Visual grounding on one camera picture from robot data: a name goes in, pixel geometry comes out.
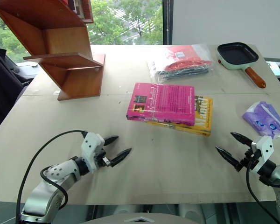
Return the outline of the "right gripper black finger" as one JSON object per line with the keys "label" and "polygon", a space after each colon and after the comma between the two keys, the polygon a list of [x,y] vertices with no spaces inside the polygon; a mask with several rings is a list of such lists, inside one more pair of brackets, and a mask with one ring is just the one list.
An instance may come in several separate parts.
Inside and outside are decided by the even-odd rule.
{"label": "right gripper black finger", "polygon": [[221,147],[215,146],[218,153],[228,162],[230,163],[238,172],[241,170],[239,167],[239,161],[232,157],[230,153],[224,150]]}
{"label": "right gripper black finger", "polygon": [[237,132],[230,132],[230,134],[240,143],[248,146],[248,147],[251,147],[252,145],[252,140],[249,139],[248,137],[240,134],[240,133],[237,133]]}

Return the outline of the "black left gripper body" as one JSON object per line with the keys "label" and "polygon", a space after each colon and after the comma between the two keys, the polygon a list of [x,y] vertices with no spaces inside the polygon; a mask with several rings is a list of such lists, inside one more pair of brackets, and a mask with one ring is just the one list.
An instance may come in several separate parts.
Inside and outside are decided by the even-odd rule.
{"label": "black left gripper body", "polygon": [[95,152],[94,161],[98,168],[111,165],[110,160],[106,157],[106,151],[103,148]]}

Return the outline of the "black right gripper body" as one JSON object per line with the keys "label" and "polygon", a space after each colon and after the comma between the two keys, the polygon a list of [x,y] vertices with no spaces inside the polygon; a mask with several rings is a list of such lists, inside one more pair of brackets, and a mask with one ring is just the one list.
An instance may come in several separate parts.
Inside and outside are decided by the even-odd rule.
{"label": "black right gripper body", "polygon": [[237,171],[240,172],[242,168],[253,170],[258,162],[259,162],[259,150],[257,149],[255,152],[253,152],[252,148],[250,147],[245,152],[245,156],[243,157],[243,159],[239,162],[237,166]]}

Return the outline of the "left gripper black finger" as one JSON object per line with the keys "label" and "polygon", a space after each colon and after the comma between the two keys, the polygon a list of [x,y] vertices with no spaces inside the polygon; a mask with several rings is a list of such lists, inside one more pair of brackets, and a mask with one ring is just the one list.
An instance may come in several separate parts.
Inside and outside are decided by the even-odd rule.
{"label": "left gripper black finger", "polygon": [[112,144],[118,138],[119,138],[119,136],[117,136],[117,135],[111,135],[111,136],[105,137],[104,138],[104,141],[105,141],[104,146],[108,146],[108,145]]}
{"label": "left gripper black finger", "polygon": [[110,161],[110,166],[111,167],[114,167],[116,166],[118,163],[120,163],[121,161],[123,161],[127,156],[128,154],[131,152],[132,148],[129,148],[129,149],[126,149],[126,150],[123,150],[122,152],[120,152],[115,158],[113,158],[111,161]]}

